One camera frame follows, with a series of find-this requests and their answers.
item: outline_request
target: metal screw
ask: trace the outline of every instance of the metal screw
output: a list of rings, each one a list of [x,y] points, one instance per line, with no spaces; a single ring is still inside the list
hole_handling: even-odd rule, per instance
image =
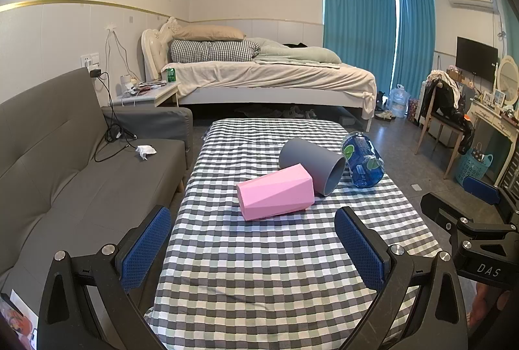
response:
[[[391,252],[393,252],[395,255],[404,254],[404,248],[400,245],[391,245],[390,249],[391,249]]]
[[[54,254],[54,259],[56,261],[61,261],[63,258],[65,258],[65,251],[57,251],[55,254]]]
[[[445,252],[445,251],[441,251],[440,252],[440,259],[445,261],[445,262],[448,262],[451,260],[451,255],[449,255],[448,252]]]
[[[101,249],[101,252],[103,253],[103,255],[111,255],[114,253],[114,251],[115,251],[114,245],[104,245],[103,249]]]

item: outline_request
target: checkered pillow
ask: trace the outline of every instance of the checkered pillow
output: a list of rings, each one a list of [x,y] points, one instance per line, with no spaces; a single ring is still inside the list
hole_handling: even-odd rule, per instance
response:
[[[173,63],[195,62],[250,62],[260,52],[258,44],[243,41],[188,41],[173,40],[171,61]]]

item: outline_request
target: beige bed sheet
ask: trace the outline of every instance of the beige bed sheet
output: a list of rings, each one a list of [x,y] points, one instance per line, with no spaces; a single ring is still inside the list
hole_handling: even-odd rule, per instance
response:
[[[167,64],[175,68],[178,98],[204,87],[287,87],[342,91],[363,100],[363,114],[373,115],[377,96],[375,77],[367,70],[341,64],[338,69],[256,62],[199,62]]]

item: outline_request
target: checkered tablecloth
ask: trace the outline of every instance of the checkered tablecloth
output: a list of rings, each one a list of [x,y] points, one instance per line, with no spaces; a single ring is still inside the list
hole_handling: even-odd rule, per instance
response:
[[[146,314],[168,349],[337,349],[375,297],[334,231],[350,206],[387,244],[434,256],[438,243],[384,175],[358,189],[346,169],[337,189],[310,208],[260,221],[241,215],[236,184],[278,169],[299,137],[340,152],[346,131],[313,120],[226,119],[212,124],[187,184],[155,304]],[[391,328],[403,328],[415,296]]]

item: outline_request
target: wooden chair leg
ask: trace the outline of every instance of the wooden chair leg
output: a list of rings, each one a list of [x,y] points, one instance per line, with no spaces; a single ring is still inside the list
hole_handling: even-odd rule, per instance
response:
[[[445,172],[445,176],[443,176],[444,179],[447,178],[449,171],[453,165],[454,159],[458,155],[458,148],[459,144],[461,143],[461,139],[463,138],[463,132],[458,133],[458,138],[456,139],[456,144],[454,145],[453,154],[451,156],[451,160],[449,161],[449,165],[447,166],[447,171]]]
[[[440,123],[440,129],[438,130],[438,135],[436,136],[436,142],[434,143],[434,148],[432,149],[433,151],[436,149],[436,145],[438,145],[438,141],[440,140],[440,136],[442,135],[442,131],[443,131],[443,124]]]
[[[178,186],[176,187],[177,192],[184,193],[186,188],[184,187],[184,180],[181,180]]]
[[[421,142],[424,140],[425,132],[427,130],[427,125],[429,124],[430,118],[425,118],[424,120],[424,128],[422,129],[422,133],[420,134],[420,139],[418,140],[418,145],[416,146],[415,155],[418,154],[418,149],[420,148]]]

